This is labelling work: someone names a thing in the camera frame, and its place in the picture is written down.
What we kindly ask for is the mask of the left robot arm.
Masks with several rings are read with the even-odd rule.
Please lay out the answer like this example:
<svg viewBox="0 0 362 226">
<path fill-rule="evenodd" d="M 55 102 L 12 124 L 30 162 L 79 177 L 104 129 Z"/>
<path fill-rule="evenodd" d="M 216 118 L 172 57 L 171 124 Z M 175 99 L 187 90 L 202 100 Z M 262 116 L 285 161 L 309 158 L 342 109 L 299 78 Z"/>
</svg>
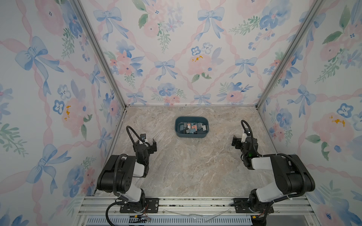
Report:
<svg viewBox="0 0 362 226">
<path fill-rule="evenodd" d="M 157 151 L 156 141 L 152 143 L 135 143 L 135 156 L 112 155 L 103 167 L 97 189 L 112 193 L 120 211 L 142 212 L 146 210 L 147 201 L 143 189 L 136 187 L 133 178 L 145 178 L 149 172 L 150 155 Z"/>
</svg>

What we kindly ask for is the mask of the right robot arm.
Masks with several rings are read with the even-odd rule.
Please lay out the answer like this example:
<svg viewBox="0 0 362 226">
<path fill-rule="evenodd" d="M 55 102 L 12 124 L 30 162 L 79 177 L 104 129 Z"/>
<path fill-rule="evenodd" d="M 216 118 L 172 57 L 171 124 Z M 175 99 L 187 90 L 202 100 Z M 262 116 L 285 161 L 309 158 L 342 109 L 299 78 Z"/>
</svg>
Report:
<svg viewBox="0 0 362 226">
<path fill-rule="evenodd" d="M 251 136 L 232 139 L 232 146 L 241 151 L 241 160 L 248 170 L 269 170 L 273 181 L 253 189 L 248 198 L 234 198 L 238 212 L 265 213 L 272 204 L 303 196 L 315 190 L 315 181 L 296 154 L 266 154 L 257 152 L 257 139 Z"/>
</svg>

